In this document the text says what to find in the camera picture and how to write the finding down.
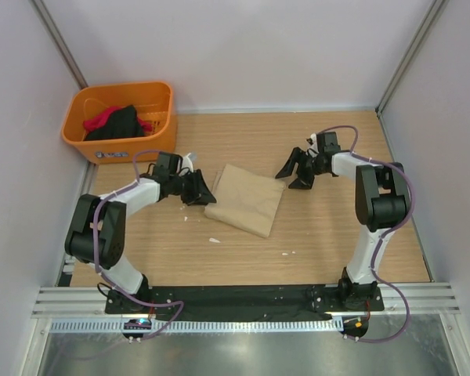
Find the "metal frame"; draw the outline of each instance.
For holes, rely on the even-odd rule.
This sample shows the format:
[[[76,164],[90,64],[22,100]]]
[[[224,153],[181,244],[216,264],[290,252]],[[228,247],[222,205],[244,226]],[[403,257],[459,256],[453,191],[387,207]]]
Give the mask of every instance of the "metal frame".
[[[400,288],[407,297],[411,315],[440,313],[449,320],[447,322],[452,323],[447,325],[456,325],[454,323],[457,322],[457,319],[454,319],[454,317],[460,316],[460,309],[454,297],[453,290],[448,283],[405,283],[397,284],[396,286]],[[393,289],[385,285],[380,285],[380,290],[386,310],[384,312],[373,312],[373,315],[389,316],[406,314],[402,299]],[[69,329],[69,323],[77,318],[81,318],[80,322],[83,323],[87,322],[102,327],[110,327],[108,324],[119,324],[122,322],[122,319],[129,320],[132,318],[146,317],[146,315],[139,314],[106,315],[104,314],[105,305],[106,298],[94,287],[43,287],[38,294],[31,315],[31,319],[35,322],[35,328],[31,337],[30,349],[24,362],[22,375],[33,376],[38,373],[42,356],[47,345],[47,334],[53,324],[56,324],[55,328],[58,328],[62,326],[63,323],[66,323],[68,325],[63,327],[64,333],[79,333],[81,330],[80,327],[73,326],[72,330]],[[357,314],[364,314],[364,312],[334,313],[333,316],[339,318],[346,314],[348,314],[348,316],[355,316]],[[268,324],[269,331],[287,330],[286,327],[279,327],[278,325],[275,327],[274,324],[276,323],[259,324]],[[327,325],[303,328],[304,331],[321,331],[323,329],[330,330],[331,328]],[[192,331],[187,326],[179,325],[175,329],[175,332],[191,333]],[[454,345],[451,346],[451,348],[455,349],[453,354],[455,354],[455,352],[457,353],[460,349],[460,345],[460,342],[454,342]],[[467,362],[464,360],[461,369],[467,370],[467,368],[465,368],[466,364]]]
[[[87,87],[83,73],[78,67],[74,57],[67,47],[59,29],[47,10],[43,0],[29,0],[34,10],[38,14],[41,22],[44,24],[47,32],[54,41],[57,49],[68,69],[72,73],[78,86],[83,89]],[[421,49],[426,37],[438,20],[440,14],[445,8],[448,0],[434,0],[430,5],[423,21],[421,22],[410,46],[405,52],[399,66],[396,69],[380,103],[376,107],[376,113],[383,126],[383,110],[386,108],[393,93],[396,91],[403,76],[414,61],[414,58]],[[94,164],[88,164],[80,194],[90,191],[92,181],[96,175],[97,167]],[[66,257],[60,270],[60,280],[58,284],[68,284],[74,268],[74,260]],[[464,329],[463,318],[460,314],[459,306],[454,297],[454,293],[448,283],[416,283],[416,284],[397,284],[401,291],[406,295],[410,305],[411,314],[435,314],[439,313],[447,340],[450,344],[451,352],[460,374],[470,375],[470,354],[466,339],[466,330]],[[384,312],[375,312],[373,315],[404,315],[405,309],[402,299],[398,294],[384,285],[380,286],[381,293],[385,302],[386,310]],[[48,333],[53,322],[60,320],[115,320],[143,317],[143,315],[105,315],[104,306],[106,299],[95,288],[77,288],[77,287],[44,287],[38,294],[31,316],[32,327],[31,341],[28,352],[23,362],[23,376],[34,376],[38,373],[42,361],[45,347],[48,344]],[[334,316],[344,316],[346,313],[335,313]]]
[[[63,57],[64,63],[67,65],[68,70],[73,75],[74,80],[77,82],[80,89],[87,87],[87,81],[84,78],[80,68],[77,65],[73,55],[71,55],[70,50],[66,42],[64,41],[63,36],[61,35],[59,29],[54,22],[54,19],[50,15],[49,10],[45,6],[43,0],[30,0],[33,9],[38,14],[38,18],[43,23],[47,29],[47,33],[52,38],[52,41],[56,45],[57,50],[60,52]]]
[[[448,313],[458,314],[460,309],[448,283],[396,284],[409,302],[411,314]],[[405,315],[406,310],[400,296],[390,287],[379,285],[385,303],[385,311],[372,315]],[[146,317],[143,314],[106,315],[106,298],[94,287],[43,287],[33,307],[33,319],[52,318],[114,318]],[[364,312],[339,312],[333,316],[362,315]]]
[[[389,100],[392,98],[393,93],[399,86],[400,80],[406,73],[411,63],[414,61],[414,58],[423,46],[423,42],[428,37],[428,34],[435,25],[436,21],[439,19],[439,16],[442,14],[448,2],[449,0],[434,0],[433,3],[430,5],[430,8],[425,14],[425,17],[423,18],[420,27],[418,28],[415,36],[413,37],[413,40],[409,44],[407,51],[404,53],[404,56],[400,61],[399,66],[395,71],[395,74],[392,76],[392,80],[390,80],[390,83],[386,88],[385,93],[381,97],[380,103],[376,107],[376,113],[378,114],[378,116],[380,116],[380,114],[382,114],[383,110],[386,108]]]

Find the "wooden table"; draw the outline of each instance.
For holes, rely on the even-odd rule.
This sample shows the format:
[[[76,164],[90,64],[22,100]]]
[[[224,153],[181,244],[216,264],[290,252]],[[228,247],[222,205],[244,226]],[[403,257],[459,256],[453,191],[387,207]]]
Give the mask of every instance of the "wooden table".
[[[390,161],[381,126],[370,111],[185,115],[179,117],[175,152],[197,152],[195,167],[208,186],[226,163],[275,176],[294,146],[306,148],[312,132],[332,125],[355,125],[360,130],[356,152]],[[338,131],[338,140],[348,149],[353,132]],[[146,164],[140,169],[145,171]],[[93,192],[110,192],[132,180],[130,164],[102,165]],[[330,175],[317,176],[310,191],[284,191],[267,239],[208,219],[203,211],[169,197],[129,219],[125,254],[150,285],[335,283],[352,257],[360,228],[353,182]],[[211,237],[221,243],[210,242]],[[428,281],[412,225],[393,236],[380,275],[395,282]],[[72,286],[97,281],[93,269],[76,265]]]

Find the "robotic arm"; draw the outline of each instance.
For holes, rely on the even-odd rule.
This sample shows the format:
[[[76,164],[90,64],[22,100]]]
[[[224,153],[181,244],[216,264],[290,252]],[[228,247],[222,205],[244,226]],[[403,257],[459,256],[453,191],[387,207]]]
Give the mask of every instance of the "robotic arm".
[[[104,276],[138,300],[150,302],[148,279],[136,270],[123,255],[125,222],[128,217],[169,195],[181,196],[187,205],[206,205],[216,199],[207,188],[201,170],[193,170],[193,155],[160,152],[152,173],[145,173],[139,181],[122,188],[102,206],[99,222],[94,223],[94,212],[100,197],[82,195],[77,203],[65,241],[65,251],[79,261],[94,267],[93,227],[99,229],[99,266]]]
[[[372,310],[383,310],[378,282],[372,270],[378,270],[394,232],[382,235],[401,223],[408,213],[410,197],[407,184],[390,167],[363,161],[350,151],[342,151],[335,132],[312,134],[307,142],[307,151],[299,147],[292,150],[276,179],[290,176],[296,165],[297,179],[289,185],[290,189],[310,190],[315,175],[324,173],[350,178],[356,184],[355,211],[362,225],[353,257],[343,269],[338,286],[323,288],[327,300],[322,304],[324,312],[362,310],[366,304],[370,304]],[[403,169],[399,163],[392,165]],[[375,255],[380,241],[381,247]]]

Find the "black cloth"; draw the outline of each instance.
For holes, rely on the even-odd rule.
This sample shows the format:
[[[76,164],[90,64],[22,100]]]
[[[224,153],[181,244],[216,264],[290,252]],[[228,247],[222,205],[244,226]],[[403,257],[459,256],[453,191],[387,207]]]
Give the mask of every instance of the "black cloth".
[[[90,132],[85,141],[99,139],[128,139],[131,137],[144,137],[143,127],[138,122],[138,115],[134,106],[127,106],[114,111],[107,123]]]

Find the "orange basket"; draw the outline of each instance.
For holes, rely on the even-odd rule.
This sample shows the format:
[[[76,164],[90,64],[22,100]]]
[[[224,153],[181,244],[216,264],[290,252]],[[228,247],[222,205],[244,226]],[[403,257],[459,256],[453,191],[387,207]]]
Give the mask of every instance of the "orange basket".
[[[84,141],[83,122],[111,106],[133,105],[138,117],[153,126],[144,137]],[[173,152],[178,129],[174,109],[174,92],[165,82],[136,82],[120,85],[92,86],[81,90],[71,101],[63,125],[63,139],[97,165],[130,162],[141,150]],[[143,154],[138,161],[152,161],[157,154]]]

